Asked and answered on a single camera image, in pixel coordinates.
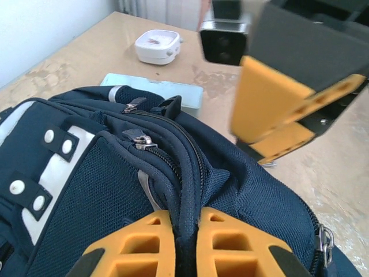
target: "zipper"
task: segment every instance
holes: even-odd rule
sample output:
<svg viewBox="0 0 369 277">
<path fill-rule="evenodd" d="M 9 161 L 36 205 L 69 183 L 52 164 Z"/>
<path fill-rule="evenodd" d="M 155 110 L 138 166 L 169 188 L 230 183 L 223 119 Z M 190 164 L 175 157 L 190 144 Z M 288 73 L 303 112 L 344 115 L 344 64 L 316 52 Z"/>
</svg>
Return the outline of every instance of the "zipper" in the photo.
<svg viewBox="0 0 369 277">
<path fill-rule="evenodd" d="M 318 234 L 315 236 L 315 250 L 319 254 L 320 260 L 323 260 L 322 276 L 337 276 L 336 265 L 333 261 L 333 248 L 333 232 L 323 224 L 320 224 Z"/>
<path fill-rule="evenodd" d="M 199 173 L 200 173 L 200 195 L 202 195 L 202 192 L 204 190 L 204 183 L 205 183 L 205 165 L 204 165 L 204 160 L 202 158 L 201 155 L 201 151 L 198 147 L 198 145 L 196 144 L 196 142 L 194 141 L 194 139 L 187 133 L 187 131 L 180 126 L 179 124 L 175 123 L 173 120 L 170 120 L 166 117 L 162 117 L 159 115 L 155 115 L 155 114 L 151 114 L 148 113 L 146 111 L 141 111 L 141 110 L 128 110 L 126 112 L 126 110 L 124 110 L 124 113 L 132 113 L 132 114 L 137 114 L 137 115 L 144 115 L 147 117 L 152 117 L 152 118 L 156 118 L 159 120 L 162 120 L 166 123 L 169 123 L 170 125 L 172 125 L 173 127 L 175 127 L 178 131 L 180 131 L 180 133 L 186 138 L 186 140 L 190 143 L 192 149 L 194 150 L 198 165 L 199 165 Z"/>
<path fill-rule="evenodd" d="M 315 237 L 316 237 L 319 234 L 319 228 L 320 228 L 321 224 L 319 223 L 319 220 L 318 220 L 316 214 L 312 211 L 312 209 L 308 206 L 308 204 L 306 204 L 306 202 L 298 194 L 296 194 L 296 195 L 299 198 L 300 202 L 304 205 L 307 213 L 310 216 L 310 219 L 312 221 L 312 225 L 314 227 L 314 234 L 315 234 Z M 322 260 L 322 253 L 320 251 L 318 251 L 317 249 L 315 249 L 314 250 L 314 255 L 312 257 L 312 262 L 311 262 L 311 265 L 310 265 L 310 268 L 309 268 L 309 273 L 311 274 L 311 276 L 316 276 L 321 260 Z"/>
<path fill-rule="evenodd" d="M 151 137 L 147 135 L 140 135 L 138 137 L 132 138 L 135 142 L 135 147 L 138 150 L 148 151 L 156 156 L 158 156 L 161 160 L 163 160 L 170 169 L 174 172 L 180 184 L 182 184 L 182 176 L 180 173 L 179 166 L 173 161 L 172 157 L 170 157 L 167 153 L 157 147 L 156 143 L 152 142 Z"/>
<path fill-rule="evenodd" d="M 4 245 L 0 248 L 0 271 L 4 267 L 6 261 L 9 260 L 13 252 L 14 247 L 8 242 L 5 242 Z"/>
<path fill-rule="evenodd" d="M 136 110 L 137 106 L 140 105 L 141 103 L 143 103 L 144 101 L 146 101 L 146 98 L 144 98 L 144 97 L 139 97 L 139 98 L 133 99 L 130 103 L 126 104 L 127 107 L 123 110 L 123 113 L 128 114 L 131 111 Z"/>
<path fill-rule="evenodd" d="M 127 108 L 123 111 L 123 113 L 126 113 L 126 114 L 132 113 L 132 114 L 137 114 L 137 115 L 145 115 L 147 117 L 152 117 L 152 118 L 160 119 L 160 120 L 162 120 L 164 122 L 167 122 L 167 123 L 171 124 L 173 127 L 175 127 L 189 141 L 189 143 L 192 146 L 192 148 L 194 150 L 194 153 L 196 155 L 197 162 L 199 164 L 199 171 L 200 171 L 200 195 L 202 195 L 202 192 L 203 192 L 203 189 L 204 189 L 204 183 L 205 183 L 205 165 L 204 165 L 204 161 L 202 159 L 201 151 L 199 150 L 198 145 L 194 142 L 193 138 L 187 133 L 187 131 L 183 127 L 181 127 L 180 125 L 178 125 L 176 122 L 174 122 L 174 121 L 172 121 L 172 120 L 170 120 L 170 119 L 168 119 L 166 117 L 161 117 L 159 115 L 151 114 L 151 113 L 148 113 L 146 111 L 137 110 L 136 107 L 139 104 L 136 104 L 134 107 L 131 107 L 130 104 L 127 105 Z M 322 228 L 323 225 L 319 223 L 319 220 L 318 220 L 316 214 L 306 204 L 306 202 L 298 194 L 296 194 L 296 195 L 299 198 L 300 202 L 304 205 L 306 211 L 309 214 L 309 217 L 310 217 L 310 219 L 312 221 L 312 225 L 314 227 L 315 237 L 319 236 L 320 230 L 321 230 L 321 228 Z M 324 259 L 324 252 L 320 251 L 319 249 L 315 249 L 314 256 L 312 258 L 312 263 L 311 263 L 311 266 L 310 266 L 310 269 L 309 269 L 309 273 L 312 276 L 316 276 L 317 275 L 318 267 L 319 267 L 319 264 L 321 263 L 322 259 Z"/>
</svg>

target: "metal ring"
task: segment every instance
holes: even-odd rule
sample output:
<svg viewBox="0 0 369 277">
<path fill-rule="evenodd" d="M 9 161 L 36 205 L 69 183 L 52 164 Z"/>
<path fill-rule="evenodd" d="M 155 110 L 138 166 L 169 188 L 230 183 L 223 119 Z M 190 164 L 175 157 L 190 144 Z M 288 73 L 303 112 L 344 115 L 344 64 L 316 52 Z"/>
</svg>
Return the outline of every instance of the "metal ring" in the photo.
<svg viewBox="0 0 369 277">
<path fill-rule="evenodd" d="M 334 247 L 334 234 L 328 228 L 323 227 L 323 229 L 324 229 L 324 233 L 326 234 L 326 236 L 329 239 L 328 249 L 333 249 L 333 247 Z"/>
<path fill-rule="evenodd" d="M 323 246 L 323 264 L 324 267 L 327 268 L 332 262 L 332 250 L 328 248 L 328 244 L 324 244 Z"/>
</svg>

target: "backpack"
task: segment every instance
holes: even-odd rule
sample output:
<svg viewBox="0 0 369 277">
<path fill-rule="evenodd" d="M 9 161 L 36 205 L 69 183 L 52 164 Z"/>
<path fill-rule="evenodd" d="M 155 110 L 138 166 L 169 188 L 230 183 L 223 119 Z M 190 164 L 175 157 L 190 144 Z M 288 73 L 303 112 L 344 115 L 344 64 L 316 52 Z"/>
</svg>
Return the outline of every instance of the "backpack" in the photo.
<svg viewBox="0 0 369 277">
<path fill-rule="evenodd" d="M 312 276 L 360 276 L 297 194 L 180 101 L 84 87 L 1 112 L 0 276 L 65 276 L 87 246 L 160 209 L 176 274 L 196 276 L 202 207 L 285 241 Z"/>
</svg>

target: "black strap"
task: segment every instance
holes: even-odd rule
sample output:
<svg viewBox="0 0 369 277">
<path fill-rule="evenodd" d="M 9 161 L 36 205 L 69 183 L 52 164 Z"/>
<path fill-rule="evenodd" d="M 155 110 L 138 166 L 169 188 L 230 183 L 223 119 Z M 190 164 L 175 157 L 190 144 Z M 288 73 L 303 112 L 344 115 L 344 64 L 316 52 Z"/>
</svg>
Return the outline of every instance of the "black strap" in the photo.
<svg viewBox="0 0 369 277">
<path fill-rule="evenodd" d="M 175 118 L 180 113 L 180 105 L 182 102 L 181 96 L 174 96 L 163 101 L 158 107 L 152 108 L 151 113 L 160 114 L 164 117 L 167 117 L 171 120 L 175 120 Z"/>
<path fill-rule="evenodd" d="M 286 277 L 311 277 L 304 265 L 292 252 L 279 246 L 270 246 L 269 250 Z"/>
<path fill-rule="evenodd" d="M 12 184 L 15 184 L 14 182 L 23 183 L 23 189 L 19 190 L 19 192 L 12 192 L 12 188 L 14 188 Z M 5 182 L 5 186 L 0 190 L 0 196 L 29 210 L 37 221 L 44 214 L 52 199 L 52 195 L 44 187 L 18 171 L 15 171 L 9 180 Z M 35 211 L 33 204 L 38 197 L 43 197 L 43 205 L 38 211 Z"/>
<path fill-rule="evenodd" d="M 83 255 L 74 264 L 66 277 L 90 277 L 103 256 L 105 249 L 98 248 Z"/>
<path fill-rule="evenodd" d="M 49 130 L 53 131 L 53 133 L 54 133 L 54 138 L 53 138 L 52 142 L 49 142 L 49 143 L 46 142 L 44 137 L 43 137 L 42 141 L 41 141 L 41 144 L 43 146 L 45 146 L 47 149 L 49 149 L 50 151 L 60 155 L 67 162 L 69 162 L 71 160 L 71 157 L 74 154 L 74 151 L 77 148 L 79 138 L 72 135 L 71 133 L 68 133 L 68 132 L 60 129 L 59 127 L 57 127 L 55 125 L 49 125 L 45 129 L 44 133 L 46 133 Z M 64 153 L 63 152 L 63 144 L 67 140 L 71 141 L 71 150 L 68 153 Z"/>
</svg>

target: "table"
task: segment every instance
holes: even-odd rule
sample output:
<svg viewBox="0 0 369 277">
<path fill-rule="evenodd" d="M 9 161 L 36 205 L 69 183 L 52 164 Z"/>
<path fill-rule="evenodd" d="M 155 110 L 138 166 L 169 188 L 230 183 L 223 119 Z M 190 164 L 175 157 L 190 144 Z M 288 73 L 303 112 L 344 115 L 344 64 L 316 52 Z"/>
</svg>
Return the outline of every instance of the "table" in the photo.
<svg viewBox="0 0 369 277">
<path fill-rule="evenodd" d="M 173 63 L 140 63 L 133 43 L 150 29 L 180 33 Z M 113 13 L 0 92 L 0 110 L 30 97 L 49 98 L 75 87 L 98 85 L 109 73 L 196 84 L 204 88 L 200 120 L 228 139 L 229 114 L 239 68 L 204 61 L 195 32 Z M 363 275 L 369 274 L 369 93 L 322 137 L 277 161 L 268 171 L 300 194 Z"/>
</svg>

